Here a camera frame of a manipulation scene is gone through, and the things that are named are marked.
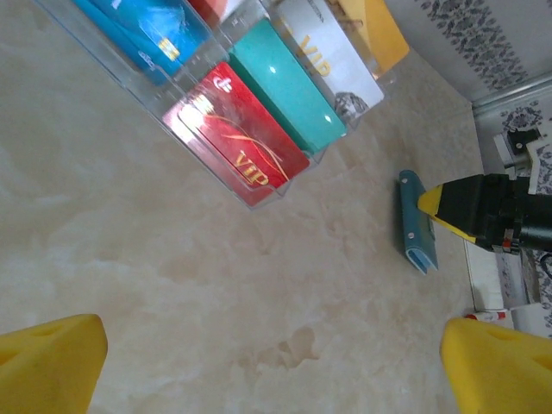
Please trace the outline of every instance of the teal card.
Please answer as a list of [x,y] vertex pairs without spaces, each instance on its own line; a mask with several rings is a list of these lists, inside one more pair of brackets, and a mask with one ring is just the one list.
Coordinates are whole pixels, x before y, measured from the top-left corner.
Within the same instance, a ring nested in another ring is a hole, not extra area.
[[232,69],[303,151],[315,154],[347,133],[267,19],[229,52]]

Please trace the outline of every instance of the white vip card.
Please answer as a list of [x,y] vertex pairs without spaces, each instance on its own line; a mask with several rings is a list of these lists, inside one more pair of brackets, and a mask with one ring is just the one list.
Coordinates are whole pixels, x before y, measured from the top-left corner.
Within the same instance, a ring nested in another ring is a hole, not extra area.
[[351,123],[383,99],[324,0],[285,0],[277,29],[337,115]]

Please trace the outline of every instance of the marble floor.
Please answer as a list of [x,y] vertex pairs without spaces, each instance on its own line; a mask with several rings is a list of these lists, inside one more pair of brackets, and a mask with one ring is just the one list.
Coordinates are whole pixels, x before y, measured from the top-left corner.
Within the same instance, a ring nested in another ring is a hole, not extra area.
[[91,414],[449,413],[463,241],[401,254],[396,178],[482,171],[414,52],[284,200],[249,212],[29,0],[0,3],[0,331],[77,313],[110,343]]

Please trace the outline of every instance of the red vip card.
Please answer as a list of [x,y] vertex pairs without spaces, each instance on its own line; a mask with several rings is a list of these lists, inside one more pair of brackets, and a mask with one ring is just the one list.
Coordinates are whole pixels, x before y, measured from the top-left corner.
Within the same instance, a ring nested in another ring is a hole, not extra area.
[[[309,165],[301,150],[225,62],[163,120],[251,206]],[[190,145],[195,138],[184,131],[186,127],[203,142]],[[213,166],[218,158],[207,154],[209,151],[220,154],[227,166]]]

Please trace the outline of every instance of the wallpaper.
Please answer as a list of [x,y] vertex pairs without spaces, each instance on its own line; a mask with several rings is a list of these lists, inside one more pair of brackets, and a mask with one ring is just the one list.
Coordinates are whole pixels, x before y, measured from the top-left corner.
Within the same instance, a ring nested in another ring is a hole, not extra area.
[[406,40],[475,101],[552,69],[550,0],[386,0]]

